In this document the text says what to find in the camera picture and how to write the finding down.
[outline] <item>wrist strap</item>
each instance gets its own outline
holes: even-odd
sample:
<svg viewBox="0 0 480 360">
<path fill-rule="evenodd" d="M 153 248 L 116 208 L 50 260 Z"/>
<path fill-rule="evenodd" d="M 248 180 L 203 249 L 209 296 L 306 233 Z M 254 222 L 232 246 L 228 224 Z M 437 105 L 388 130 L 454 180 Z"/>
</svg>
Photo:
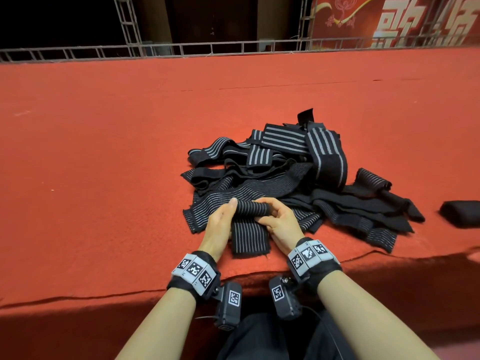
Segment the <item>wrist strap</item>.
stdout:
<svg viewBox="0 0 480 360">
<path fill-rule="evenodd" d="M 298 282 L 304 282 L 307 289 L 316 294 L 323 278 L 335 270 L 342 270 L 339 260 L 321 243 L 304 237 L 297 247 L 288 254 L 288 266 Z"/>
<path fill-rule="evenodd" d="M 186 254 L 172 271 L 172 279 L 167 286 L 188 290 L 198 302 L 209 299 L 215 286 L 220 284 L 220 272 L 212 256 L 204 251 Z"/>
</svg>

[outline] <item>red stage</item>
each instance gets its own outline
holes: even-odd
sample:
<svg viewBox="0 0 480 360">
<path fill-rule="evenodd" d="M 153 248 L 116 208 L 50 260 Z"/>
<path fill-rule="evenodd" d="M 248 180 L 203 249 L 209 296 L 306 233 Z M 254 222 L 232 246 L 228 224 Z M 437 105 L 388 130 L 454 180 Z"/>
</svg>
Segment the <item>red stage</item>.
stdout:
<svg viewBox="0 0 480 360">
<path fill-rule="evenodd" d="M 0 66 L 0 348 L 114 357 L 201 241 L 187 151 L 311 107 L 341 134 L 348 183 L 369 169 L 426 218 L 392 255 L 330 225 L 315 237 L 414 330 L 480 325 L 480 230 L 437 213 L 480 199 L 479 72 L 479 49 Z M 287 266 L 227 250 L 219 269 L 253 294 Z"/>
</svg>

